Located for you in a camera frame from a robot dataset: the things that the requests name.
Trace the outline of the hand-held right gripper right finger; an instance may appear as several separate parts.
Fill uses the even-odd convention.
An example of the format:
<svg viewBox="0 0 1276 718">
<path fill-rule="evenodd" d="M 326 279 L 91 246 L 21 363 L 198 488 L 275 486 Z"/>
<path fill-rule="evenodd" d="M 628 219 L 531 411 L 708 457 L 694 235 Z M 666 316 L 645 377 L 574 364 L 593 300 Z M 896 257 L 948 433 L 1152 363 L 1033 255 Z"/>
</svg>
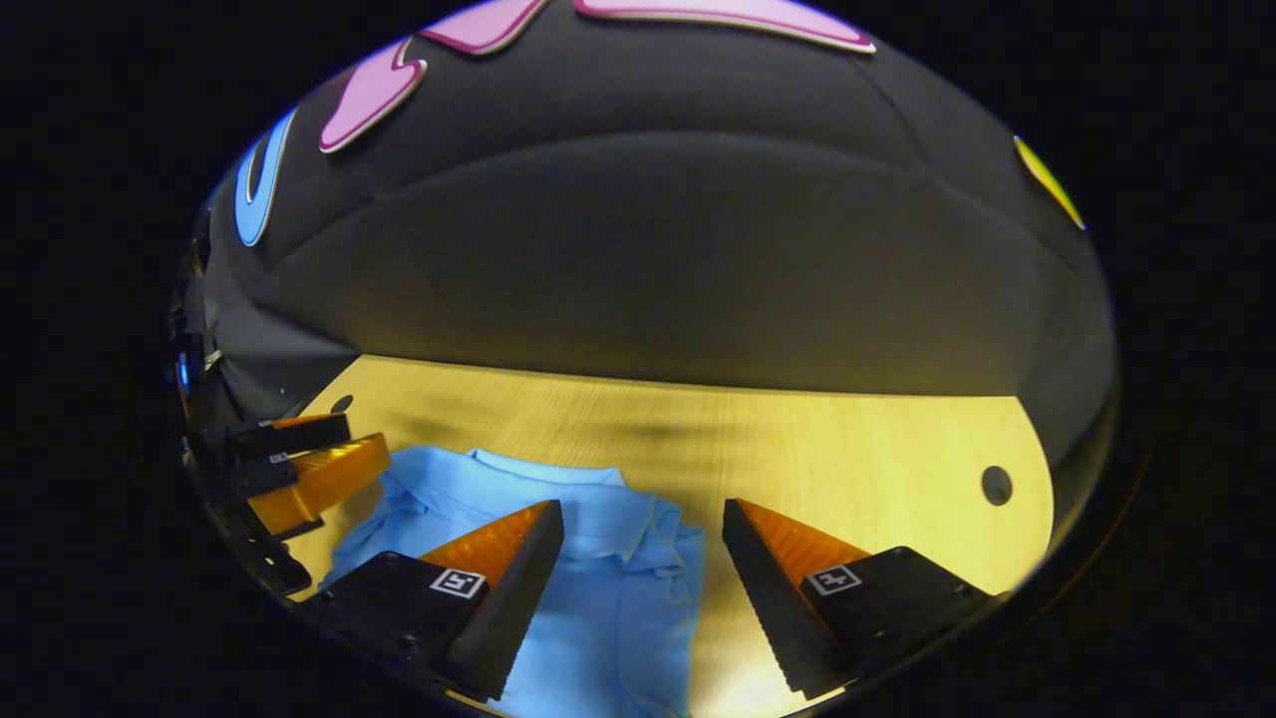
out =
<svg viewBox="0 0 1276 718">
<path fill-rule="evenodd" d="M 906 545 L 866 551 L 744 499 L 723 501 L 722 539 L 789 690 L 806 699 L 857 691 L 994 599 Z"/>
</svg>

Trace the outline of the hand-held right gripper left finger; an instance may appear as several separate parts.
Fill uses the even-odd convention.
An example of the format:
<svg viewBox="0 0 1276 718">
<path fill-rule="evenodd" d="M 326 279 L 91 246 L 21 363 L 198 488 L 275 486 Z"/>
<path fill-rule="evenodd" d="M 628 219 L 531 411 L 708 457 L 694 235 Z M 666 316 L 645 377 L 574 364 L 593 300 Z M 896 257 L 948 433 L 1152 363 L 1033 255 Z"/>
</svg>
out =
<svg viewBox="0 0 1276 718">
<path fill-rule="evenodd" d="M 561 502 L 537 502 L 419 557 L 379 551 L 299 610 L 415 687 L 496 700 L 563 539 Z"/>
</svg>

